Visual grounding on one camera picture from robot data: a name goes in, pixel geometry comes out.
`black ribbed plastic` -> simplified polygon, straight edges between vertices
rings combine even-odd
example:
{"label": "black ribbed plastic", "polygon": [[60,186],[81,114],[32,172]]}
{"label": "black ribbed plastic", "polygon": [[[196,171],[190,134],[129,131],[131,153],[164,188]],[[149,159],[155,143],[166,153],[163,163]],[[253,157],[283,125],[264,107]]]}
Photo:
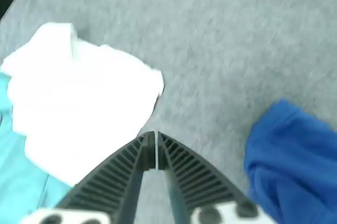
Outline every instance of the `black ribbed plastic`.
{"label": "black ribbed plastic", "polygon": [[56,207],[104,211],[112,223],[133,223],[143,172],[155,168],[154,151],[154,132],[136,138],[104,160]]}
{"label": "black ribbed plastic", "polygon": [[176,223],[190,223],[195,208],[236,201],[240,217],[256,217],[256,206],[200,155],[158,133],[159,169],[165,171]]}
{"label": "black ribbed plastic", "polygon": [[[112,224],[132,224],[143,172],[155,168],[154,132],[148,132],[108,157],[57,208],[108,213]],[[158,168],[164,170],[176,224],[189,224],[197,207],[236,201],[240,217],[257,216],[256,206],[201,156],[158,133]]]}

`gray carpet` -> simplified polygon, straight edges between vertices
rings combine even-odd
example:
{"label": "gray carpet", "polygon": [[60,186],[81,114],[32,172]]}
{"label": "gray carpet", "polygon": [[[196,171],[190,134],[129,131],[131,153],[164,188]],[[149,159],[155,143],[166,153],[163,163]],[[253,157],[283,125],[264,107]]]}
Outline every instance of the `gray carpet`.
{"label": "gray carpet", "polygon": [[[336,12],[337,0],[16,0],[0,22],[0,57],[47,21],[139,57],[166,84],[143,131],[178,139],[246,191],[245,140],[274,100],[337,128]],[[136,215],[173,223],[162,176],[144,177]]]}

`white towel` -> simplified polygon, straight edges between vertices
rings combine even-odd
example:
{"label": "white towel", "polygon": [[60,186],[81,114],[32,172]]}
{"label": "white towel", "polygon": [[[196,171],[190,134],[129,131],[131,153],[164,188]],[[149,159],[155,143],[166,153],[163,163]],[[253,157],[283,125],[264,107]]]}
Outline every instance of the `white towel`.
{"label": "white towel", "polygon": [[26,156],[70,186],[137,136],[164,88],[160,71],[71,24],[43,25],[0,69]]}

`blue cloth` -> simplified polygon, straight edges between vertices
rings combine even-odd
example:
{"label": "blue cloth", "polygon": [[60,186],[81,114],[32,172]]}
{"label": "blue cloth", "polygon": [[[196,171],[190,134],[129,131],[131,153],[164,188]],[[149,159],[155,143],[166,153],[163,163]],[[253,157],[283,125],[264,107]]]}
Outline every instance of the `blue cloth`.
{"label": "blue cloth", "polygon": [[249,196],[278,223],[337,223],[337,134],[282,100],[253,126]]}
{"label": "blue cloth", "polygon": [[0,223],[18,224],[38,208],[55,206],[70,187],[26,158],[25,137],[12,131],[9,80],[0,73]]}

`teal cloth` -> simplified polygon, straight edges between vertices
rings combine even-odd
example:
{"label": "teal cloth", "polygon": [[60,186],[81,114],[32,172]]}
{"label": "teal cloth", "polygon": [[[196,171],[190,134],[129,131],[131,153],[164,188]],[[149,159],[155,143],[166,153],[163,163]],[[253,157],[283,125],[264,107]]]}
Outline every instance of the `teal cloth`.
{"label": "teal cloth", "polygon": [[70,187],[25,156],[25,137],[12,131],[9,80],[9,76],[0,73],[0,223],[18,224],[38,208],[54,207]]}

